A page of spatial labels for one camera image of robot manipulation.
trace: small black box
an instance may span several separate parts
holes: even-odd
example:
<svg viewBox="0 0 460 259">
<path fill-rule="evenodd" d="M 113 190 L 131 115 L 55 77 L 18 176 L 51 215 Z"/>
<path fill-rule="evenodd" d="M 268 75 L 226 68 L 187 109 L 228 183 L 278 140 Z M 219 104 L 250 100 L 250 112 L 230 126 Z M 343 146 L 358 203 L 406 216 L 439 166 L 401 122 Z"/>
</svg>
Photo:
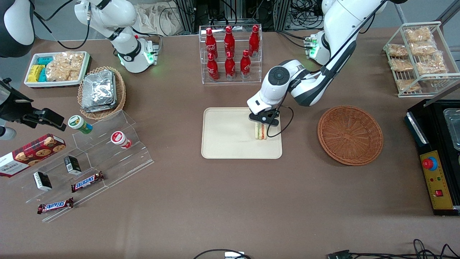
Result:
<svg viewBox="0 0 460 259">
<path fill-rule="evenodd" d="M 48 177 L 48 175 L 42 172 L 35 172 L 34 179 L 38 189 L 42 191 L 49 191 L 52 189 L 50 178 Z"/>
<path fill-rule="evenodd" d="M 80 165 L 78 164 L 78 160 L 76 158 L 71 157 L 71 156 L 66 156 L 64 158 L 64 164 L 69 174 L 73 174 L 73 175 L 81 174 Z"/>
</svg>

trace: tabletop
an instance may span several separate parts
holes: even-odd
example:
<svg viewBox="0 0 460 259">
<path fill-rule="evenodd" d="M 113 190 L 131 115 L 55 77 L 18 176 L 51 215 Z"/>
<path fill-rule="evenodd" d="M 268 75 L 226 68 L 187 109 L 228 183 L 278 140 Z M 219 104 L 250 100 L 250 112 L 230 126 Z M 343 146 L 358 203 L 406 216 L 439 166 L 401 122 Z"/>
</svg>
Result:
<svg viewBox="0 0 460 259">
<path fill-rule="evenodd" d="M 88 41 L 81 50 L 91 54 L 91 68 L 112 66 L 121 73 L 124 110 L 137 122 L 155 162 L 51 223 L 42 223 L 19 185 L 2 177 L 0 258 L 185 259 L 213 248 L 244 251 L 254 259 L 324 258 L 344 249 L 409 253 L 414 238 L 435 251 L 446 242 L 460 250 L 460 218 L 432 215 L 415 142 L 403 121 L 421 99 L 396 96 L 382 53 L 395 31 L 360 35 L 355 53 L 314 106 L 286 98 L 295 117 L 282 134 L 283 155 L 276 160 L 201 156 L 205 109 L 246 107 L 260 83 L 203 85 L 196 35 L 165 37 L 158 65 L 140 74 L 121 66 L 108 40 Z M 264 33 L 263 48 L 263 76 L 287 59 L 308 66 L 304 51 L 276 33 Z M 63 50 L 38 40 L 32 51 Z M 23 85 L 20 91 L 35 107 L 65 118 L 79 114 L 77 88 Z M 319 118 L 339 105 L 364 109 L 380 124 L 384 146 L 374 162 L 345 166 L 322 149 Z M 284 125 L 290 114 L 281 117 Z M 7 125 L 17 130 L 17 138 L 3 141 L 0 155 L 45 133 L 64 139 L 75 133 Z"/>
</svg>

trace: brown woven basket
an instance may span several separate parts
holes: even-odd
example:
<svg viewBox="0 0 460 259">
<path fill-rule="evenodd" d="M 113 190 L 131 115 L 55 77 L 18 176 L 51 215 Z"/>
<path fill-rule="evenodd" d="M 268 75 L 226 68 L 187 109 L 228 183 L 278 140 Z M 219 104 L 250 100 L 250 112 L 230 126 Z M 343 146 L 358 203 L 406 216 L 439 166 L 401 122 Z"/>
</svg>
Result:
<svg viewBox="0 0 460 259">
<path fill-rule="evenodd" d="M 380 126 L 367 112 L 353 106 L 338 106 L 325 112 L 318 123 L 321 146 L 345 165 L 366 165 L 383 148 Z"/>
<path fill-rule="evenodd" d="M 105 111 L 100 111 L 100 112 L 86 112 L 83 109 L 80 109 L 81 114 L 83 114 L 86 118 L 94 119 L 94 120 L 101 120 L 123 109 L 123 106 L 125 105 L 125 101 L 126 101 L 125 82 L 123 81 L 123 78 L 121 78 L 120 73 L 115 68 L 109 67 L 109 66 L 98 67 L 94 70 L 91 70 L 88 74 L 99 73 L 105 69 L 110 70 L 115 74 L 116 98 L 117 98 L 118 105 L 117 107 L 115 107 L 115 109 L 110 109 L 110 110 L 105 110 Z M 78 87 L 77 100 L 80 106 L 81 106 L 82 98 L 83 98 L 83 81 L 80 82 L 80 86 Z"/>
</svg>

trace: red bottle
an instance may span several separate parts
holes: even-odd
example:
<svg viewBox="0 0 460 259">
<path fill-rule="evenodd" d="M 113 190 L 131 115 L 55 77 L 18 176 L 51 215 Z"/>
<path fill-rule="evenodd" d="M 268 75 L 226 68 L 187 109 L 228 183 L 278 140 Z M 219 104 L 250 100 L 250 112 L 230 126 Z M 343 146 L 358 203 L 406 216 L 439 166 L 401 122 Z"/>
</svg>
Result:
<svg viewBox="0 0 460 259">
<path fill-rule="evenodd" d="M 240 62 L 241 78 L 248 79 L 251 72 L 251 59 L 249 58 L 249 50 L 243 50 L 243 57 Z"/>
<path fill-rule="evenodd" d="M 207 71 L 209 73 L 209 78 L 211 79 L 211 82 L 216 82 L 219 80 L 219 70 L 217 68 L 217 62 L 214 60 L 214 54 L 208 53 L 207 59 Z"/>
<path fill-rule="evenodd" d="M 249 56 L 257 57 L 259 53 L 259 43 L 260 43 L 260 35 L 259 35 L 259 26 L 253 26 L 253 32 L 249 37 Z"/>
<path fill-rule="evenodd" d="M 231 26 L 225 27 L 224 46 L 225 53 L 230 51 L 235 56 L 235 38 L 233 37 Z"/>
<path fill-rule="evenodd" d="M 233 54 L 232 52 L 228 51 L 226 53 L 227 59 L 225 61 L 225 76 L 227 77 L 228 81 L 233 81 L 235 79 L 235 62 L 233 61 Z"/>
<path fill-rule="evenodd" d="M 208 53 L 212 53 L 214 58 L 217 59 L 217 43 L 216 39 L 213 36 L 213 30 L 211 28 L 206 28 L 206 50 Z"/>
</svg>

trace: red emergency stop button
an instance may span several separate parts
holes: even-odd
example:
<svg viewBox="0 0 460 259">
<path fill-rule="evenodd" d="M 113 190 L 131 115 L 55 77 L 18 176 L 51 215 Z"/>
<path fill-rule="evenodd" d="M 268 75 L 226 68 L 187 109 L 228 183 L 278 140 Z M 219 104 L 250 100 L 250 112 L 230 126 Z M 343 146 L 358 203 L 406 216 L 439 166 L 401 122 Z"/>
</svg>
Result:
<svg viewBox="0 0 460 259">
<path fill-rule="evenodd" d="M 430 171 L 436 170 L 436 168 L 437 168 L 436 158 L 434 158 L 434 157 L 425 158 L 422 161 L 422 166 L 423 166 L 423 168 L 428 169 Z"/>
</svg>

